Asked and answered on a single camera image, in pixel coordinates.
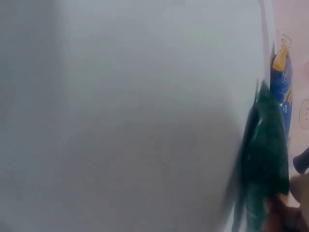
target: dark object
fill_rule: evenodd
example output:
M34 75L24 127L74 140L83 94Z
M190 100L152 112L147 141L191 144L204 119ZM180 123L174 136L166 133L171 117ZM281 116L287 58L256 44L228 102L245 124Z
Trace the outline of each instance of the dark object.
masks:
M299 174L304 174L309 168L309 147L293 159L293 164Z
M288 154L281 110L263 82L248 118L240 158L239 201L232 232L238 232L244 206L247 231L257 232L267 216L266 196L289 192Z

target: white wall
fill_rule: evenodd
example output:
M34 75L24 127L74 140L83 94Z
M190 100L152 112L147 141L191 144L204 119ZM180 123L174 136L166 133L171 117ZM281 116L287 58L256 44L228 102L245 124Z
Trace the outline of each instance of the white wall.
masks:
M222 229L264 16L257 0L1 2L0 231Z

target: hand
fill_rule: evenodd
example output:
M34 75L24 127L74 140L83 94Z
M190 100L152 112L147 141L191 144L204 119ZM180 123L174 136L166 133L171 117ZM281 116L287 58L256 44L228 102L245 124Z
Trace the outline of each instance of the hand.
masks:
M268 197L266 206L269 215L262 226L262 232L309 232L299 208L287 207L277 197Z

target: cartoon drawing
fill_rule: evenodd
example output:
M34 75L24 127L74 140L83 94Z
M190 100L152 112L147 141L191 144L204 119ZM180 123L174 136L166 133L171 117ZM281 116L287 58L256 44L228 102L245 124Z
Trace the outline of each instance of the cartoon drawing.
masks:
M299 125L302 129L309 129L309 99L301 103L299 110Z

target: blurry surface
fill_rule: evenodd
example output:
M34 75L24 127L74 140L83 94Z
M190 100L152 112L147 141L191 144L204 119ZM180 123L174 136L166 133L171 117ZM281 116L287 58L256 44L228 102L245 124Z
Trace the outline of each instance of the blurry surface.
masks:
M263 8L2 1L0 231L222 229L269 70Z
M273 0L276 29L291 41L289 49L293 66L293 113L291 123L290 160L309 146L304 104L309 99L309 2L306 0Z

